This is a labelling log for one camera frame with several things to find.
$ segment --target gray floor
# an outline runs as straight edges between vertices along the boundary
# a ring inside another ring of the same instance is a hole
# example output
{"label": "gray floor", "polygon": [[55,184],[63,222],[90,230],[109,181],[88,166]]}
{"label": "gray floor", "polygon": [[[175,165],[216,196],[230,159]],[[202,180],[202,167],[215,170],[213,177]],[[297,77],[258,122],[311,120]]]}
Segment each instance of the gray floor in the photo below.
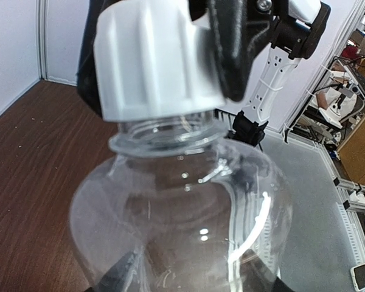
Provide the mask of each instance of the gray floor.
{"label": "gray floor", "polygon": [[282,279],[294,291],[354,291],[355,258],[337,207],[342,202],[320,152],[268,135],[262,147],[287,176],[294,202]]}

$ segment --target white bottle cap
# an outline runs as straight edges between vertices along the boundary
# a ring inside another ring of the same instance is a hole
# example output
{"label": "white bottle cap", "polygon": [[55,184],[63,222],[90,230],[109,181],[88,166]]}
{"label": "white bottle cap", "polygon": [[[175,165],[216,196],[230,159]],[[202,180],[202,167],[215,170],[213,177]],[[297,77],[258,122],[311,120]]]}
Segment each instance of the white bottle cap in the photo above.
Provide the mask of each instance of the white bottle cap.
{"label": "white bottle cap", "polygon": [[105,120],[126,122],[224,105],[212,34],[187,0],[129,0],[99,16],[94,43]]}

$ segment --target wooden table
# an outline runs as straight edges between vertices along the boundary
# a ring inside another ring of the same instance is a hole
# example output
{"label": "wooden table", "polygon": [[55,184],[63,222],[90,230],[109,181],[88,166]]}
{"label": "wooden table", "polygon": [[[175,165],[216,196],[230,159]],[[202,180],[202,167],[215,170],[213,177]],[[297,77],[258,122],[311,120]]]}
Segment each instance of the wooden table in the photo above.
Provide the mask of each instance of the wooden table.
{"label": "wooden table", "polygon": [[71,251],[71,198],[113,154],[117,128],[75,88],[39,82],[0,117],[0,291],[79,292],[88,282]]}
{"label": "wooden table", "polygon": [[365,116],[338,148],[350,180],[365,184]]}

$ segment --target person's arm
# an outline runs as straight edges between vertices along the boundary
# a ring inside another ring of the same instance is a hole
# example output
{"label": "person's arm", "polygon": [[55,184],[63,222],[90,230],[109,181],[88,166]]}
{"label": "person's arm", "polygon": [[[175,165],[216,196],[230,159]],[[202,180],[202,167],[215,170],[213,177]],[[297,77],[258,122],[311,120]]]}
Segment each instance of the person's arm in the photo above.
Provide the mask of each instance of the person's arm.
{"label": "person's arm", "polygon": [[318,103],[318,108],[323,108],[324,110],[329,108],[329,103],[327,103],[326,95],[323,92],[319,92],[316,95],[316,102]]}
{"label": "person's arm", "polygon": [[344,66],[342,66],[341,64],[339,64],[339,63],[335,63],[334,65],[333,65],[333,69],[332,69],[333,71],[339,71],[339,72],[345,72],[346,70],[345,70],[345,68],[344,68]]}

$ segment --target black bracket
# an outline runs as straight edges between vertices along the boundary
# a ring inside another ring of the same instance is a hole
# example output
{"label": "black bracket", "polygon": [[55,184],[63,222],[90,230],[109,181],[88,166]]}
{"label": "black bracket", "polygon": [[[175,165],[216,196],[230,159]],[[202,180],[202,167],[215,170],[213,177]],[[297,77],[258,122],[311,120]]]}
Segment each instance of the black bracket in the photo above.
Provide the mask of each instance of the black bracket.
{"label": "black bracket", "polygon": [[230,132],[228,138],[244,142],[246,144],[257,146],[265,137],[265,128],[269,122],[263,125],[259,125],[257,122],[251,122],[244,115],[243,111],[240,111],[235,117],[232,128],[235,132]]}
{"label": "black bracket", "polygon": [[292,60],[309,59],[321,40],[330,12],[330,6],[321,2],[321,9],[312,24],[301,24],[288,15],[277,17],[271,39],[272,47],[288,52]]}
{"label": "black bracket", "polygon": [[274,16],[288,15],[288,0],[273,3],[262,11],[257,0],[207,2],[221,89],[234,102],[245,96],[253,61],[271,41]]}

